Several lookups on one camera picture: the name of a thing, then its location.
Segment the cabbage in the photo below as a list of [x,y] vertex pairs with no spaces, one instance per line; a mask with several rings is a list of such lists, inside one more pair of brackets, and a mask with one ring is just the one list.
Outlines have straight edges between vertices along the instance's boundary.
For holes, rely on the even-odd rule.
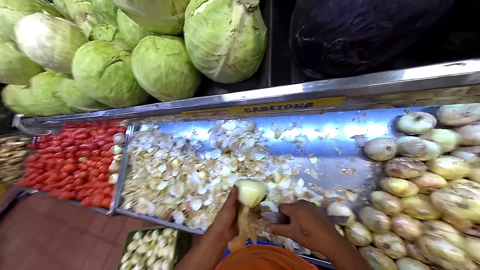
[[91,0],[53,0],[53,4],[65,18],[75,22],[86,37],[90,35],[92,27],[98,23],[93,14]]
[[117,7],[113,0],[92,0],[93,13],[101,23],[117,26]]
[[31,115],[29,108],[24,102],[24,97],[29,96],[30,89],[28,86],[5,86],[1,92],[1,100],[3,104],[16,113]]
[[42,13],[28,15],[15,25],[17,44],[31,60],[62,73],[72,72],[77,49],[88,42],[72,22]]
[[191,98],[200,84],[179,37],[144,37],[133,50],[132,70],[145,91],[161,101]]
[[78,112],[106,110],[110,107],[102,104],[79,89],[74,80],[64,78],[59,89],[59,97],[68,106],[76,108]]
[[193,65],[219,83],[236,83],[254,74],[267,45],[258,1],[192,0],[183,31]]
[[73,59],[72,73],[88,96],[114,108],[140,104],[148,94],[138,85],[130,68],[131,55],[119,46],[90,41]]
[[182,33],[190,0],[113,0],[145,30],[167,35]]
[[0,83],[27,85],[28,80],[43,69],[19,52],[13,41],[0,42]]
[[0,0],[0,35],[15,40],[15,23],[36,12],[61,17],[55,7],[43,0]]
[[139,26],[134,20],[130,19],[122,10],[117,11],[117,25],[122,33],[125,43],[134,48],[138,42],[153,33],[146,31]]

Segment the human hand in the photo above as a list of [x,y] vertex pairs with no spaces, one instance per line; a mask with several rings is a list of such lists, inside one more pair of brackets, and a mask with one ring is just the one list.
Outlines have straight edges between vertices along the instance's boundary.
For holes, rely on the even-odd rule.
[[300,245],[328,253],[333,245],[344,242],[328,218],[311,202],[299,200],[295,203],[280,204],[278,210],[290,217],[290,224],[274,224],[267,226],[267,233],[288,237]]
[[207,233],[215,234],[226,242],[229,242],[235,236],[239,235],[239,228],[237,225],[239,205],[238,188],[233,186],[227,200],[222,206],[222,209],[217,213],[215,220],[208,228]]

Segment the person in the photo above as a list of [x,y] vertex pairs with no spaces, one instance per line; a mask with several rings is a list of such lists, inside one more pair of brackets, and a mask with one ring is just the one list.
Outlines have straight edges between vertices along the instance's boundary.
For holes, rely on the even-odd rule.
[[[183,257],[175,270],[315,270],[315,266],[295,253],[274,245],[248,245],[230,253],[222,261],[229,241],[239,234],[238,190],[234,187],[214,222],[201,240]],[[330,224],[311,202],[299,200],[280,204],[279,211],[289,224],[269,224],[268,233],[288,237],[300,245],[322,253],[336,270],[369,270],[361,254]]]

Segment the orange clothing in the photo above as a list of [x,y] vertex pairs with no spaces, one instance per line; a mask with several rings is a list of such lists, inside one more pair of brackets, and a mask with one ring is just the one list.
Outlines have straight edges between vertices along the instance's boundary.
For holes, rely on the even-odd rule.
[[215,270],[318,270],[297,254],[274,245],[248,245],[230,253]]

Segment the brown floor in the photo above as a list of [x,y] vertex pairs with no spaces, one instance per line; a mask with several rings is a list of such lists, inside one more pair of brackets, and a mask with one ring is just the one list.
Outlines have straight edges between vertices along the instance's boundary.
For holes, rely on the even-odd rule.
[[115,270],[127,233],[154,225],[32,195],[0,220],[0,270]]

